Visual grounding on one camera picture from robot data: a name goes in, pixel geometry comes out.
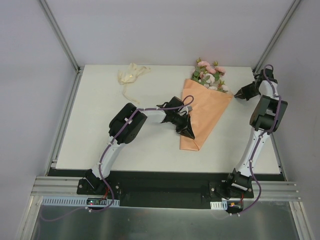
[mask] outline pink flower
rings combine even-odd
[[[204,66],[210,66],[210,63],[208,63],[207,61],[201,61],[198,63],[198,67],[204,67]]]
[[[215,74],[216,70],[211,67],[211,66],[206,66],[205,69],[210,73],[210,74]]]
[[[217,70],[219,73],[222,73],[223,75],[226,73],[226,70],[222,66],[216,66],[215,70]]]

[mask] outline white wall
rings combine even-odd
[[[320,1],[305,0],[266,63],[274,65],[288,108],[275,133],[289,180],[297,181],[320,239]]]
[[[36,0],[2,1],[0,33],[0,239],[13,240],[75,73]]]
[[[81,66],[254,67],[293,0],[48,0]]]

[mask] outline wall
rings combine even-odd
[[[301,3],[266,63],[274,65],[288,108],[275,133],[289,180],[297,181],[316,239],[320,239],[320,1]]]
[[[85,64],[254,67],[293,0],[48,0]]]
[[[0,8],[0,239],[16,237],[75,72],[36,0]]]

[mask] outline white flower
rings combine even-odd
[[[216,86],[210,86],[209,89],[211,90],[218,90],[218,88]]]
[[[222,85],[223,91],[229,92],[230,88],[227,85]]]
[[[210,78],[206,81],[208,84],[209,83],[214,83],[215,82],[215,77],[212,75],[212,74],[210,74],[210,73],[206,73],[205,75],[203,75],[203,78],[205,78],[205,77],[207,77],[207,76],[209,76]]]

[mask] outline orange cloth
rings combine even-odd
[[[191,79],[186,79],[182,99],[188,95],[194,96],[190,117],[195,139],[180,136],[180,149],[199,151],[233,96],[228,93],[207,89]]]

